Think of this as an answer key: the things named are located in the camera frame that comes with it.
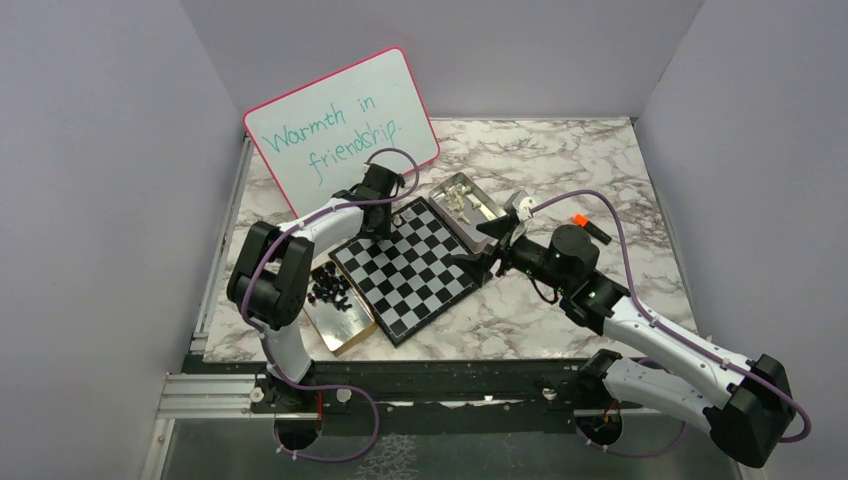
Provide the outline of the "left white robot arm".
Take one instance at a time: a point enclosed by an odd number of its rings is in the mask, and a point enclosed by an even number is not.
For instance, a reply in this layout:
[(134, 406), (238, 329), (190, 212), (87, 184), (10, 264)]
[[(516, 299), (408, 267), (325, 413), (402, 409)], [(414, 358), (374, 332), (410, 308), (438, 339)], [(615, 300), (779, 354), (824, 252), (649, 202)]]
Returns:
[(313, 401), (312, 366), (297, 317), (307, 300), (314, 257), (359, 233), (379, 239), (390, 230), (391, 203), (403, 177), (370, 165), (361, 182), (335, 193), (310, 214), (281, 225), (249, 228), (227, 284), (227, 298), (260, 336), (276, 396), (298, 411)]

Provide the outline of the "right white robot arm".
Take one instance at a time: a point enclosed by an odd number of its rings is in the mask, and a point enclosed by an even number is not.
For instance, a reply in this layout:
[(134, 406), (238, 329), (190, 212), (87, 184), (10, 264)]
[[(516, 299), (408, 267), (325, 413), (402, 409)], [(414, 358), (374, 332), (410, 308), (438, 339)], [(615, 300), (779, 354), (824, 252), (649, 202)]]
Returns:
[(651, 370), (622, 355), (600, 351), (577, 380), (579, 398), (600, 407), (628, 401), (682, 420), (707, 433), (733, 460), (761, 468), (796, 416), (786, 370), (763, 354), (753, 360), (719, 347), (636, 306), (634, 294), (596, 268), (600, 251), (589, 233), (562, 225), (543, 246), (519, 233), (509, 213), (478, 225), (497, 238), (476, 254), (450, 262), (478, 286), (510, 270), (552, 288), (576, 325), (629, 345), (659, 364)]

